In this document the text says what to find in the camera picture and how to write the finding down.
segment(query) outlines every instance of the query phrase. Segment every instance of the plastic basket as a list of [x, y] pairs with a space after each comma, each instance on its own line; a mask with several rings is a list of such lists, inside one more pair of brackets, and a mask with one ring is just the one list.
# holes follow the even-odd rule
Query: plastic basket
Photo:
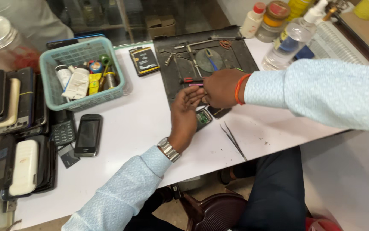
[[[58, 66], [56, 61], [60, 61], [66, 66], [77, 66], [85, 61], [99, 60], [99, 56], [103, 54], [107, 54], [113, 60], [112, 70], [118, 73], [119, 85], [112, 89], [67, 102], [66, 98], [62, 96], [63, 89], [56, 76], [55, 67]], [[120, 71], [112, 43], [109, 39], [100, 37], [45, 51], [40, 56], [39, 65], [46, 105], [51, 110], [59, 111], [67, 109], [70, 111], [81, 111], [123, 96], [125, 78]]]

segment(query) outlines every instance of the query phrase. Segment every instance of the yellow packet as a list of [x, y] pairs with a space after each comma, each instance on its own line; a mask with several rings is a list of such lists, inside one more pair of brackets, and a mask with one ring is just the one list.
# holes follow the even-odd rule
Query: yellow packet
[[99, 91], [99, 80], [102, 77], [102, 73], [89, 75], [89, 95], [93, 95]]

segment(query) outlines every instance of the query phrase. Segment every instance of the green tape roll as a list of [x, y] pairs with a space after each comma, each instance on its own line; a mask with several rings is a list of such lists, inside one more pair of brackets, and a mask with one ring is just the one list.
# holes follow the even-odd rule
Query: green tape roll
[[112, 60], [106, 54], [99, 56], [99, 60], [102, 63], [102, 65], [104, 65], [104, 66], [111, 66], [112, 65]]

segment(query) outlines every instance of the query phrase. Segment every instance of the phone keypad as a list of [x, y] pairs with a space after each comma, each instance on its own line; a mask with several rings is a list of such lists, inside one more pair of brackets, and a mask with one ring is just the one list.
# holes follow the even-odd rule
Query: phone keypad
[[62, 146], [72, 143], [76, 138], [74, 135], [73, 125], [70, 122], [56, 124], [52, 126], [53, 137], [56, 146]]

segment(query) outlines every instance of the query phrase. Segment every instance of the metal watch strap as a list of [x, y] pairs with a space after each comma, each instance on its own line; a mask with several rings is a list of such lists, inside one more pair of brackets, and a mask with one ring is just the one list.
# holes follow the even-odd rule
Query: metal watch strap
[[177, 159], [179, 159], [180, 154], [173, 149], [172, 145], [170, 145], [169, 141], [167, 140], [167, 137], [163, 138], [157, 144], [157, 146], [161, 148], [161, 150], [164, 152], [167, 158], [169, 158], [170, 161], [175, 162]]

